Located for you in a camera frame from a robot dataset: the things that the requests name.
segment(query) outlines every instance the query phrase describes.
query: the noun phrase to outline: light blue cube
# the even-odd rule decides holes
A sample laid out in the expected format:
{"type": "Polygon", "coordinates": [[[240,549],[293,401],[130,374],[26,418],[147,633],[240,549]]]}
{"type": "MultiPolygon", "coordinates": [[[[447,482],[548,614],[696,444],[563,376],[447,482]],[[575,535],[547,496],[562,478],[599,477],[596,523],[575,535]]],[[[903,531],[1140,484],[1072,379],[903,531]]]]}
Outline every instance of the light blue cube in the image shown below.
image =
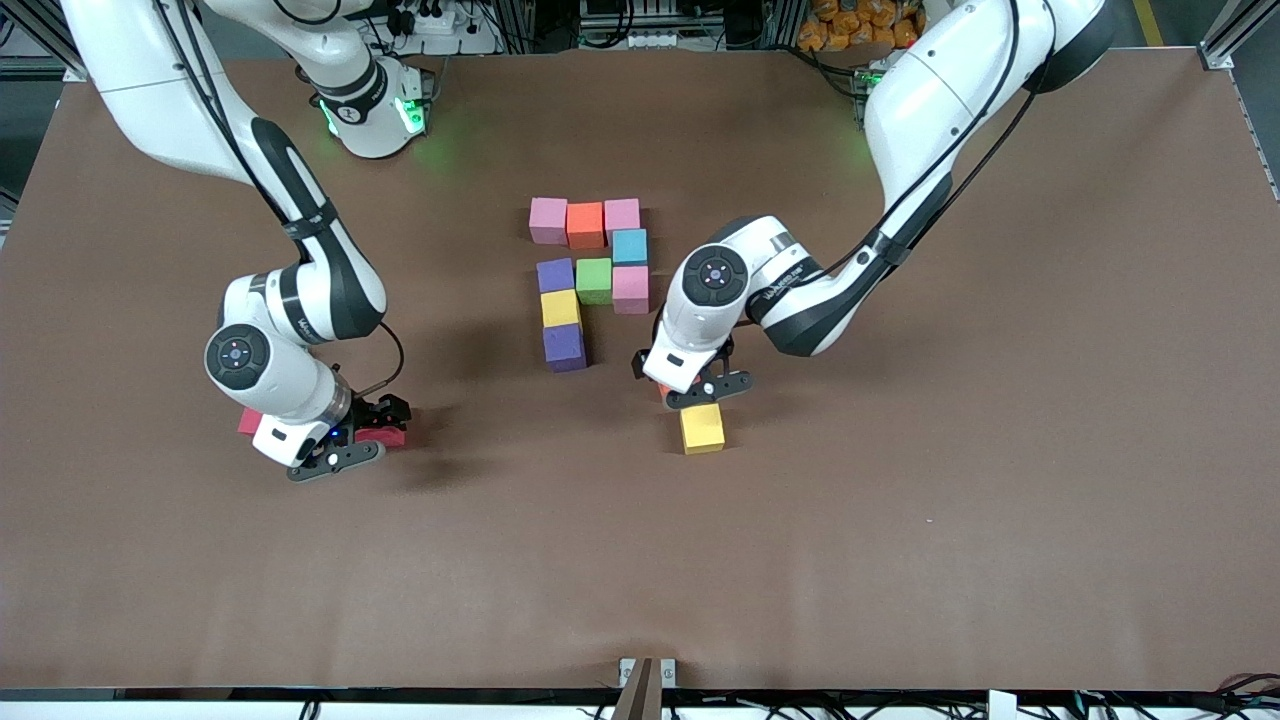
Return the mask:
{"type": "Polygon", "coordinates": [[[648,265],[649,233],[637,231],[613,231],[614,265],[648,265]]]}

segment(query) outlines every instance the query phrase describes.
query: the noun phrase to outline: yellow cube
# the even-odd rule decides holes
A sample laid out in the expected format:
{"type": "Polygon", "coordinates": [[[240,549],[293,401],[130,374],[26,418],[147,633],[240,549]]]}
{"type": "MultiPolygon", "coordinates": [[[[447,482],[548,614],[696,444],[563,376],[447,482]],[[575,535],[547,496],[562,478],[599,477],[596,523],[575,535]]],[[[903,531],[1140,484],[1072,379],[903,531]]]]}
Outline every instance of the yellow cube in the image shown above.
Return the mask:
{"type": "Polygon", "coordinates": [[[685,455],[724,450],[724,425],[721,423],[719,405],[695,405],[680,411],[680,434],[685,441],[685,455]]]}
{"type": "Polygon", "coordinates": [[[543,293],[543,327],[577,325],[582,318],[577,311],[577,293],[572,290],[558,290],[543,293]]]}

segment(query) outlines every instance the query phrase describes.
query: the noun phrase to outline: brown tabletop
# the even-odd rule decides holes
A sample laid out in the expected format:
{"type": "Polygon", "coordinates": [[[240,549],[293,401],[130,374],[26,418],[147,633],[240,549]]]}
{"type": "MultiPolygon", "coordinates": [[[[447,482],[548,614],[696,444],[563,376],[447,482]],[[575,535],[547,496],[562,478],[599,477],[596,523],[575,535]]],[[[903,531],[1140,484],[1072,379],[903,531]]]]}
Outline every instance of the brown tabletop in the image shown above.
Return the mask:
{"type": "MultiPolygon", "coordinates": [[[[288,264],[252,190],[67,88],[0,261],[3,685],[1206,688],[1280,665],[1280,211],[1230,78],[1111,53],[1039,100],[845,337],[739,336],[730,447],[680,455],[589,307],[540,361],[534,195],[639,196],[654,295],[735,217],[831,260],[863,136],[785,55],[465,59],[430,137],[348,155],[233,64],[381,273],[411,448],[308,486],[207,380],[225,284],[288,264]]],[[[966,150],[965,169],[1002,119],[966,150]]],[[[320,351],[352,384],[383,336],[320,351]]]]}

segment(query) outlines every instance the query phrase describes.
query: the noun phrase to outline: green cube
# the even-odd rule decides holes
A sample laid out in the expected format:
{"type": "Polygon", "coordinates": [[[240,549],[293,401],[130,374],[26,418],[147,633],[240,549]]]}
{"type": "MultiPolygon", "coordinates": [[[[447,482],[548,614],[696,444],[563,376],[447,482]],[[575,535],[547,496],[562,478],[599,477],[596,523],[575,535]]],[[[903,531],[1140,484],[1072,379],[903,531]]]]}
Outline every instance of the green cube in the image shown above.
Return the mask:
{"type": "Polygon", "coordinates": [[[584,258],[577,261],[577,300],[582,305],[611,305],[613,302],[613,260],[584,258]]]}

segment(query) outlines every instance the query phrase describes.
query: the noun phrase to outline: orange cube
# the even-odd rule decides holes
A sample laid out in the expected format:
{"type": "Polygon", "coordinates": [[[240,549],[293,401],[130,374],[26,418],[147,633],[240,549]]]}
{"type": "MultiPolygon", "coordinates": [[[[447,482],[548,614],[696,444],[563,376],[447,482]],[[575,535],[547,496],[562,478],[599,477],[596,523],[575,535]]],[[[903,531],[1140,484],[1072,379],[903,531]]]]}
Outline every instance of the orange cube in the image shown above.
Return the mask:
{"type": "Polygon", "coordinates": [[[571,250],[604,247],[604,202],[570,202],[564,232],[571,250]]]}

